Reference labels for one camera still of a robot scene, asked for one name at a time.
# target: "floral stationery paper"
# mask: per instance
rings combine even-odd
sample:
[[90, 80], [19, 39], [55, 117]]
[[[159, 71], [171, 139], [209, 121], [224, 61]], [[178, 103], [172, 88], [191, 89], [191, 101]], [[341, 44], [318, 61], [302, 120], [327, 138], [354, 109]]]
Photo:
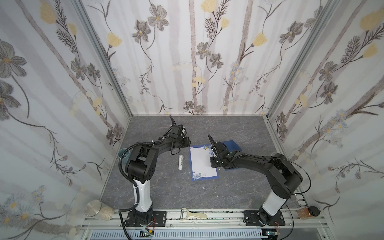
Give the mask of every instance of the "floral stationery paper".
[[213, 156], [211, 145], [189, 147], [192, 181], [218, 178], [216, 168], [211, 168], [210, 157]]

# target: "wallpaper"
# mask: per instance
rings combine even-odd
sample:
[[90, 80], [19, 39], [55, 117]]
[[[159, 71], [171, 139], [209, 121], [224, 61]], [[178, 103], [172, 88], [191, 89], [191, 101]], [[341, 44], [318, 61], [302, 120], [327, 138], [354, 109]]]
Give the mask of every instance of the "wallpaper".
[[77, 239], [128, 118], [69, 1], [0, 4], [0, 235]]
[[266, 114], [321, 0], [82, 0], [134, 114]]
[[270, 119], [338, 240], [384, 234], [383, 66], [384, 3], [341, 1]]

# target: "gray marble tabletop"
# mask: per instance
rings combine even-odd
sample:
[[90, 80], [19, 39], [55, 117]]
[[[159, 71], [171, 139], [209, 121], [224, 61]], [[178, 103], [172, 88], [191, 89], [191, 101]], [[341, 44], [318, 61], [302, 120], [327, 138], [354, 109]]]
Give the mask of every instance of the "gray marble tabletop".
[[[209, 144], [207, 134], [216, 141], [233, 139], [243, 152], [270, 155], [275, 147], [262, 117], [174, 117], [183, 124], [191, 145]], [[157, 140], [170, 126], [169, 117], [133, 117], [122, 147], [136, 142]], [[178, 169], [179, 154], [183, 154], [183, 170]], [[225, 170], [220, 168], [219, 178], [192, 181], [189, 149], [183, 148], [176, 155], [170, 152], [157, 159], [151, 179], [151, 199], [154, 209], [245, 209], [259, 208], [271, 188], [266, 177], [248, 169]], [[117, 161], [106, 185], [102, 202], [123, 209], [134, 204], [133, 185], [119, 172]], [[298, 208], [293, 196], [287, 202], [290, 208]]]

